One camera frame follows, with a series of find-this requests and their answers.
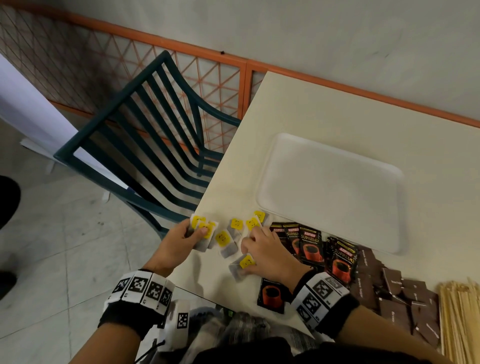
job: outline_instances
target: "right hand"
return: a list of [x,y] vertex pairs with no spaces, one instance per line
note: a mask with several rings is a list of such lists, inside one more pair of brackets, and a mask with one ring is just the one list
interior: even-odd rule
[[255,265],[245,267],[243,274],[255,274],[282,283],[291,292],[310,270],[309,266],[295,259],[282,245],[276,232],[267,227],[255,226],[250,237],[241,241],[241,252],[250,253],[256,262]]

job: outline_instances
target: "white board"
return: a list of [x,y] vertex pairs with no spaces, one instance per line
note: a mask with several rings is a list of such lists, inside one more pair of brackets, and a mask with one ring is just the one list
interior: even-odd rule
[[403,173],[390,164],[277,134],[256,192],[289,220],[386,253],[407,248]]

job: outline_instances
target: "kopiko logo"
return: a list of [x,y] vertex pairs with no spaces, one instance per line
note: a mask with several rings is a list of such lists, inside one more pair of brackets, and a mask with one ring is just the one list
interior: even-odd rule
[[341,252],[344,252],[344,253],[345,253],[346,255],[348,255],[348,256],[353,256],[352,253],[350,253],[348,250],[345,250],[344,248],[339,248],[339,250],[340,250]]

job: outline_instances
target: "lattice panel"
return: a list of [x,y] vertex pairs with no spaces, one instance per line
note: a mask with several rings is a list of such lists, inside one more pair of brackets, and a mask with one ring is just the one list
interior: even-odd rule
[[[116,92],[123,89],[164,50],[4,5],[0,5],[0,26],[0,52],[47,99],[92,114],[104,107]],[[197,94],[218,110],[237,116],[240,84],[238,67],[169,51]],[[156,79],[162,91],[165,91],[158,76]],[[174,89],[191,119],[185,94],[176,83]],[[158,130],[146,107],[137,102]],[[173,103],[171,106],[184,127]],[[169,122],[165,112],[159,105],[157,107]],[[201,117],[205,146],[225,151],[236,128],[202,111]],[[129,120],[140,129],[133,117]],[[174,129],[172,131],[178,137],[178,133]]]
[[258,91],[258,88],[260,87],[260,84],[264,80],[265,73],[262,72],[257,72],[254,71],[252,74],[252,91],[250,93],[250,102],[252,102],[253,98],[255,97],[255,94]]

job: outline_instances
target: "left hand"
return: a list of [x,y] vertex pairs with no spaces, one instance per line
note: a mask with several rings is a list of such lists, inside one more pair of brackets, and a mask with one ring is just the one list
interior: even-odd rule
[[182,264],[192,251],[193,246],[208,232],[207,228],[201,228],[186,238],[185,234],[189,225],[190,220],[186,219],[170,229],[143,268],[167,277],[175,267]]

